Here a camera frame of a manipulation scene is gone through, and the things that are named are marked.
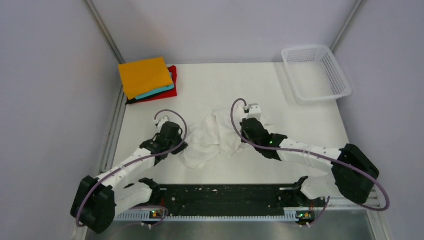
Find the white t shirt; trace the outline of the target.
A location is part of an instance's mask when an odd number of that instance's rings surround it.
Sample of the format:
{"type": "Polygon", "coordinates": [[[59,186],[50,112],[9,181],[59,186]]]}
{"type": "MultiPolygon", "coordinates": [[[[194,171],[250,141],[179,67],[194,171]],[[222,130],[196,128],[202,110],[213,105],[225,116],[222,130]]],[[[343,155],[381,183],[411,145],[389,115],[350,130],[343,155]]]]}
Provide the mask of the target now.
{"type": "Polygon", "coordinates": [[[231,122],[230,109],[216,109],[189,128],[181,161],[189,168],[203,168],[216,157],[230,157],[248,147],[241,142],[231,122]]]}

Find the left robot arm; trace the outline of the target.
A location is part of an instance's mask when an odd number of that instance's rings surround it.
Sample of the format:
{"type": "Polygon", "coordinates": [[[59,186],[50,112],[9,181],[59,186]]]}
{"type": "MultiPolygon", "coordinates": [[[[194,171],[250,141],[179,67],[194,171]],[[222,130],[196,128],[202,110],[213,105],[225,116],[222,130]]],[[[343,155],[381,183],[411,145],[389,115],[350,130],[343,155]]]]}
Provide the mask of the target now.
{"type": "Polygon", "coordinates": [[[170,154],[188,147],[183,129],[165,120],[157,125],[158,133],[144,141],[120,165],[96,177],[86,176],[79,184],[70,214],[78,226],[103,233],[115,217],[139,204],[154,207],[160,202],[159,185],[142,177],[170,154]]]}

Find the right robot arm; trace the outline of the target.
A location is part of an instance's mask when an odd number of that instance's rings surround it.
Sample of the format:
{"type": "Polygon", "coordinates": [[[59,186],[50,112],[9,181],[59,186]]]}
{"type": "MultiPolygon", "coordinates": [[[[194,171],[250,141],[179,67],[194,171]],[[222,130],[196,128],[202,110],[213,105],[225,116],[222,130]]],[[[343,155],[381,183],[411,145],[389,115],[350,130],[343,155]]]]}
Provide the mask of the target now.
{"type": "Polygon", "coordinates": [[[343,148],[325,148],[308,145],[270,133],[255,119],[243,119],[240,123],[242,143],[252,143],[254,149],[267,159],[292,162],[325,174],[306,176],[300,188],[293,192],[293,200],[299,206],[307,206],[320,197],[343,196],[351,202],[363,205],[374,187],[373,180],[380,176],[378,168],[354,144],[343,148]]]}

